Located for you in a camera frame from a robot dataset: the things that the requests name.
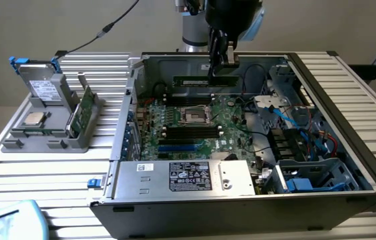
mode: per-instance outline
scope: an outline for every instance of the red cable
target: red cable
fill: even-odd
[[[331,139],[331,141],[333,142],[333,150],[331,152],[331,156],[335,157],[336,156],[336,150],[337,150],[337,141],[336,139],[331,136],[331,135],[327,135],[328,139]]]

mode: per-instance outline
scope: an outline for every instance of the blue clip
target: blue clip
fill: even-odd
[[[62,73],[62,70],[61,70],[61,65],[60,65],[60,61],[57,61],[57,58],[56,58],[56,57],[52,57],[52,59],[49,60],[49,62],[52,63],[52,65],[53,65],[53,67],[54,67],[56,73],[57,73],[57,74],[61,74],[61,73]]]
[[[97,178],[92,178],[91,180],[88,180],[87,182],[87,188],[88,189],[100,189],[101,188],[101,180]]]
[[[10,65],[12,68],[14,69],[14,73],[16,73],[17,75],[20,75],[20,71],[17,70],[14,59],[16,59],[16,58],[14,58],[13,56],[10,56],[10,57],[8,58],[8,60],[9,60],[9,65]]]
[[[28,62],[29,62],[29,58],[22,57],[16,59],[17,64],[26,64]]]
[[[292,178],[285,184],[291,193],[340,192],[344,191],[345,187],[344,182],[331,187],[313,187],[308,178]]]

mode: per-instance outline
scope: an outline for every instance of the white component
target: white component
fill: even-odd
[[[56,90],[56,87],[50,81],[29,81],[32,89],[34,90],[38,98],[42,101],[60,101],[61,96]]]
[[[272,169],[269,169],[268,167],[264,167],[261,169],[261,175],[259,176],[260,179],[267,179],[269,174],[273,172]]]
[[[153,163],[137,164],[136,172],[153,171],[153,170],[155,170],[155,164]]]
[[[209,68],[211,68],[211,64],[201,64],[201,70],[209,70]]]

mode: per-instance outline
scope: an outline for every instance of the slotted aluminum surface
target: slotted aluminum surface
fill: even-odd
[[[87,153],[38,154],[0,152],[0,208],[18,200],[34,199],[42,209],[53,239],[111,240],[109,234],[87,207],[87,197],[99,197],[99,190],[87,190],[87,181],[108,171],[108,158],[119,121],[120,96],[124,93],[128,53],[77,53],[61,61],[73,90],[81,89],[77,72],[85,72],[92,89],[107,100],[95,138]],[[344,68],[324,53],[300,54],[336,105],[369,148],[376,150],[376,104]],[[376,213],[361,213],[331,231],[267,233],[237,236],[193,237],[189,239],[261,240],[376,240]]]

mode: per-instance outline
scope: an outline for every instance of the blue tab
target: blue tab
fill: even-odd
[[[8,58],[8,61],[9,61],[9,65],[12,66],[12,68],[13,68],[13,70],[14,70],[14,73],[18,75],[20,74],[20,71],[17,70],[17,67],[16,67],[16,63],[14,63],[14,57],[13,56],[10,56],[9,58]]]
[[[285,184],[289,192],[311,192],[313,190],[308,178],[292,178]]]
[[[57,61],[57,58],[56,58],[56,57],[52,57],[52,59],[50,59],[49,61],[50,61],[50,63],[53,64],[56,73],[61,74],[61,73],[62,73],[62,70],[61,70],[61,65],[60,65],[60,61]]]
[[[101,188],[101,180],[92,178],[91,180],[88,180],[87,182],[87,188],[88,189],[97,189]]]
[[[29,62],[29,58],[17,58],[14,61],[16,64],[26,64]]]

